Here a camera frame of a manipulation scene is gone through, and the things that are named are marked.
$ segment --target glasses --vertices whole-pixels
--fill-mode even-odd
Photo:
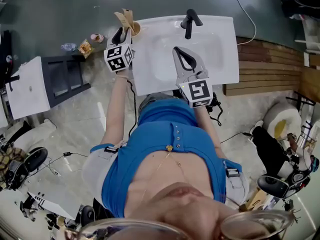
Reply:
[[[277,235],[291,225],[294,218],[293,213],[282,210],[237,213],[221,223],[219,238],[221,240],[280,239]],[[125,218],[98,220],[86,225],[80,231],[67,228],[64,236],[66,240],[192,240],[183,230],[165,223]]]

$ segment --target faucet handle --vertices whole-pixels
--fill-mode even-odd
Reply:
[[[203,25],[202,21],[199,19],[198,14],[196,13],[196,11],[194,9],[188,9],[186,11],[186,16],[187,16],[187,18],[189,20],[194,21],[194,23],[197,26],[202,26]]]

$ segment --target shoe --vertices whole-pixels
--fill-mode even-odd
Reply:
[[[262,121],[262,120],[256,122],[255,125],[254,125],[254,127],[251,128],[250,134],[252,135],[252,133],[254,132],[254,129],[255,129],[256,127],[258,127],[258,126],[262,127],[263,125],[264,125],[264,121]],[[254,137],[251,136],[249,140],[252,142],[253,139],[254,139]]]

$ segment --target lips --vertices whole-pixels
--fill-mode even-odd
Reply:
[[[197,190],[196,188],[192,187],[192,186],[181,186],[181,187],[177,187],[173,190],[171,190],[168,194],[166,194],[166,197],[176,197],[176,198],[180,198],[183,197],[185,195],[188,194],[192,194],[195,195],[197,197],[203,197],[204,194],[201,193],[199,190]]]

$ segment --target plaid cloth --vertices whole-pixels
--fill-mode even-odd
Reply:
[[[26,152],[21,148],[9,145],[6,152],[0,150],[0,181],[5,181],[5,175],[9,169],[11,161],[23,161],[26,157]]]

